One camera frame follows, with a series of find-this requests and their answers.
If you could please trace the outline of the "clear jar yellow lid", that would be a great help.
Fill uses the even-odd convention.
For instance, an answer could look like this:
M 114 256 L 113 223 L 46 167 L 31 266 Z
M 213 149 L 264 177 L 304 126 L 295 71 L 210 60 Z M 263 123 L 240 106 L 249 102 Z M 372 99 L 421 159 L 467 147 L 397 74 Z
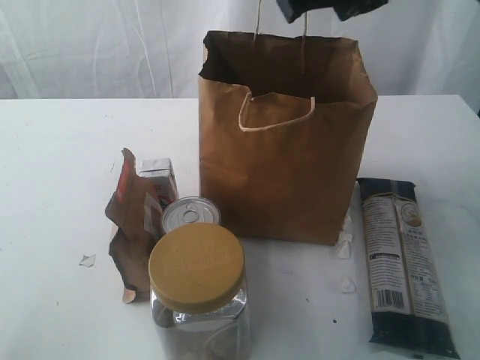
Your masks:
M 245 252 L 228 229 L 192 223 L 167 233 L 151 252 L 148 274 L 167 359 L 248 359 Z

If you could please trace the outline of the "brown paper bag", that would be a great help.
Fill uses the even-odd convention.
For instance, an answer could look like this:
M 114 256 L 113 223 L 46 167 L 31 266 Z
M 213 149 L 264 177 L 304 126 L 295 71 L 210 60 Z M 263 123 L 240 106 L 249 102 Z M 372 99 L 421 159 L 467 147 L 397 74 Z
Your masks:
M 199 189 L 241 237 L 334 245 L 377 104 L 356 40 L 208 31 Z

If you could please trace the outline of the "white paper bits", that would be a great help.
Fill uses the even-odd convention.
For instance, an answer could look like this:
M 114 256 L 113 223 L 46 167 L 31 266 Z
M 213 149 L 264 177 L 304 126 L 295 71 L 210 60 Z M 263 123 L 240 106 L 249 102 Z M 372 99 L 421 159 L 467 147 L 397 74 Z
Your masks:
M 344 232 L 349 232 L 351 227 L 352 227 L 353 219 L 350 213 L 346 213 L 343 225 L 342 225 L 342 230 Z

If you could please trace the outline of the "white blue milk carton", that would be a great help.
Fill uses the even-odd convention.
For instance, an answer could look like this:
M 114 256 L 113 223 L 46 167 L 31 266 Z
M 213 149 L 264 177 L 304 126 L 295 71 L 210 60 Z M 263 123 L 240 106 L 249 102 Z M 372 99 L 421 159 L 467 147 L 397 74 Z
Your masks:
M 173 164 L 169 158 L 141 160 L 139 175 L 152 181 L 163 209 L 179 198 Z

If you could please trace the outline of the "silver pull-tab can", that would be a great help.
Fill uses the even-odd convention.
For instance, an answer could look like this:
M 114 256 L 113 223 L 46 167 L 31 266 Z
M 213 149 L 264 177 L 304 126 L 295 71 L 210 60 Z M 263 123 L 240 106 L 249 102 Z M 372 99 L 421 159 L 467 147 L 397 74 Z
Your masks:
M 170 203 L 163 211 L 161 227 L 164 234 L 188 224 L 221 223 L 218 207 L 201 196 L 187 196 Z

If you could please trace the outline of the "white crumpled lump middle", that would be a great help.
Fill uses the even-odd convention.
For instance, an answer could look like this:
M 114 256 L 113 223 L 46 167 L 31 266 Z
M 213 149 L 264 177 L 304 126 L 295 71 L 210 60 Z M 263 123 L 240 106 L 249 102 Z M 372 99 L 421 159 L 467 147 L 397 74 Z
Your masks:
M 340 233 L 338 235 L 338 240 L 337 240 L 337 242 L 339 244 L 351 243 L 352 241 L 353 241 L 353 234 L 348 233 L 348 232 L 344 232 L 344 231 L 340 231 Z

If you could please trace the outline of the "white crumpled lump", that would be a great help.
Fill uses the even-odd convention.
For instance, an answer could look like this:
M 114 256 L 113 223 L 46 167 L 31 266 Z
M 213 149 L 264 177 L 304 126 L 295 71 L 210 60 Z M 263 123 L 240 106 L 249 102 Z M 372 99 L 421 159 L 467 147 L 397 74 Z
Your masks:
M 352 241 L 353 241 L 353 234 L 348 233 L 348 232 L 344 232 L 344 231 L 340 231 L 340 233 L 338 235 L 338 240 L 337 240 L 337 242 L 339 244 L 351 243 Z
M 340 281 L 340 291 L 344 294 L 356 293 L 356 285 L 349 277 L 344 277 Z
M 349 241 L 341 242 L 336 247 L 337 257 L 341 260 L 348 260 L 351 257 L 351 243 Z

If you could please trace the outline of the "white crumpled lump lower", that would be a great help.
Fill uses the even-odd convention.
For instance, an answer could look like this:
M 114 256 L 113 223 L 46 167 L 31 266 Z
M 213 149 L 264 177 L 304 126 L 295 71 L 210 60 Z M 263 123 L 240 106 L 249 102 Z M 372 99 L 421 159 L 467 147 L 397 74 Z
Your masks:
M 337 257 L 341 260 L 348 260 L 351 257 L 351 243 L 349 241 L 341 242 L 336 247 Z

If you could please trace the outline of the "white crumpled lump far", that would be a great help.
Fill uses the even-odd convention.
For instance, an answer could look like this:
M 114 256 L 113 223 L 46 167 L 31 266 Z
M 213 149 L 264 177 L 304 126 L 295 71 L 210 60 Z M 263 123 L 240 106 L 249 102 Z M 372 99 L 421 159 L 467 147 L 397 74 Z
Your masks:
M 356 285 L 349 277 L 344 277 L 340 281 L 340 291 L 344 294 L 356 293 Z

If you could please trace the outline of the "brown snack pouch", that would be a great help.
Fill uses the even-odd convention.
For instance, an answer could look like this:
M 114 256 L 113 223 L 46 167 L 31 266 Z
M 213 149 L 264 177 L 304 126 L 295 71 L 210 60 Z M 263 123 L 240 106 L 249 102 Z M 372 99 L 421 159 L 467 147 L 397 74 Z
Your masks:
M 137 175 L 134 154 L 128 148 L 121 153 L 121 173 L 105 215 L 117 226 L 109 255 L 123 282 L 122 301 L 129 304 L 149 297 L 149 257 L 161 238 L 163 210 L 152 181 Z

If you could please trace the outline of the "long spaghetti packet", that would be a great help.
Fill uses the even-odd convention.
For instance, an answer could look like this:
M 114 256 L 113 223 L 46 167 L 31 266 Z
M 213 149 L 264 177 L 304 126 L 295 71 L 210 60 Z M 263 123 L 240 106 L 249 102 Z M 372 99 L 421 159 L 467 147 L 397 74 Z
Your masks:
M 370 342 L 459 359 L 410 181 L 358 178 L 373 334 Z

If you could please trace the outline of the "small torn paper scrap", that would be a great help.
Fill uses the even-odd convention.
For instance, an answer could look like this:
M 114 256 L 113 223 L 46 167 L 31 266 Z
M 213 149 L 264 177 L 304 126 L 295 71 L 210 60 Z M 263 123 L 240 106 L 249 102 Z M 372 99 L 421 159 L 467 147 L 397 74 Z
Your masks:
M 95 265 L 96 255 L 83 255 L 82 259 L 79 261 L 79 266 L 83 266 L 86 268 L 91 268 Z

